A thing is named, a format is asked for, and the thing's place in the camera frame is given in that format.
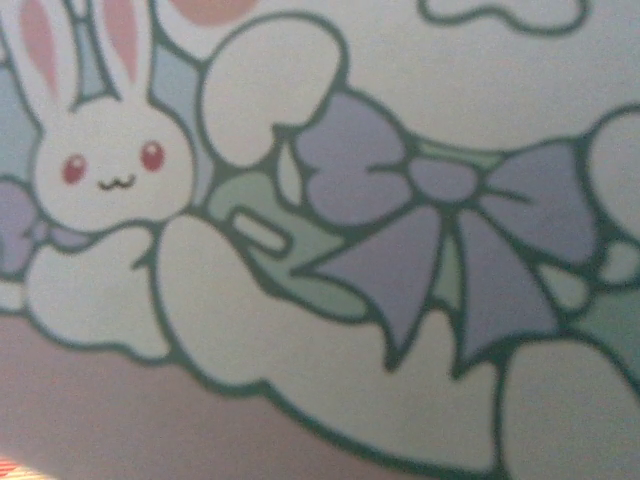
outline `printed design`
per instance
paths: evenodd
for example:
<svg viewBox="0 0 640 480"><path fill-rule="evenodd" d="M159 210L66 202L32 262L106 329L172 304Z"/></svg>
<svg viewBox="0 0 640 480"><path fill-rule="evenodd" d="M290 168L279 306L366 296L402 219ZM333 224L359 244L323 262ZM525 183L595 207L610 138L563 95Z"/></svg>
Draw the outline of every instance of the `printed design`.
<svg viewBox="0 0 640 480"><path fill-rule="evenodd" d="M566 35L580 28L590 13L589 0L540 2L534 0L418 0L429 22L457 26L484 17L496 17L528 35Z"/></svg>
<svg viewBox="0 0 640 480"><path fill-rule="evenodd" d="M640 104L446 145L352 84L330 18L198 4L0 7L0 308L392 467L636 471Z"/></svg>

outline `bunny face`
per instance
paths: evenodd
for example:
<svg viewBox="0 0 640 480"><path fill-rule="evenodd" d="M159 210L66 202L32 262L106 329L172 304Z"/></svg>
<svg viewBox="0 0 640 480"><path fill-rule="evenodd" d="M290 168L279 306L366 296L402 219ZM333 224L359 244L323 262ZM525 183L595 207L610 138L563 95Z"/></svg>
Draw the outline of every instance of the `bunny face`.
<svg viewBox="0 0 640 480"><path fill-rule="evenodd" d="M104 98L47 131L32 181L51 218L98 232L129 220L168 219L189 203L193 177L190 145L170 117Z"/></svg>
<svg viewBox="0 0 640 480"><path fill-rule="evenodd" d="M95 38L114 98L78 105L79 66L62 0L6 0L0 20L42 128L32 182L42 209L81 232L165 221L189 203L193 156L182 128L149 104L147 1L93 0Z"/></svg>

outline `purple bow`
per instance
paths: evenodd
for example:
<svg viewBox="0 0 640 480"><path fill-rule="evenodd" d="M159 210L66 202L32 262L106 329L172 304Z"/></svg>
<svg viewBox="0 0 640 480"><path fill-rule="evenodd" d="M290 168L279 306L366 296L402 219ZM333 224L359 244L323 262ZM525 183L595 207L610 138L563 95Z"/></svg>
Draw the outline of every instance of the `purple bow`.
<svg viewBox="0 0 640 480"><path fill-rule="evenodd" d="M16 275L28 265L35 248L45 242L79 248L89 237L49 224L38 215L27 188L17 180L0 179L0 274Z"/></svg>
<svg viewBox="0 0 640 480"><path fill-rule="evenodd" d="M388 115L338 93L297 138L298 158L313 172L306 195L314 211L335 226L375 230L314 271L368 298L392 347L404 350L429 306L444 240L455 238L463 359L507 337L557 332L559 320L535 265L517 250L569 266L593 256L596 220L572 145L516 153L485 174L412 156L398 131Z"/></svg>

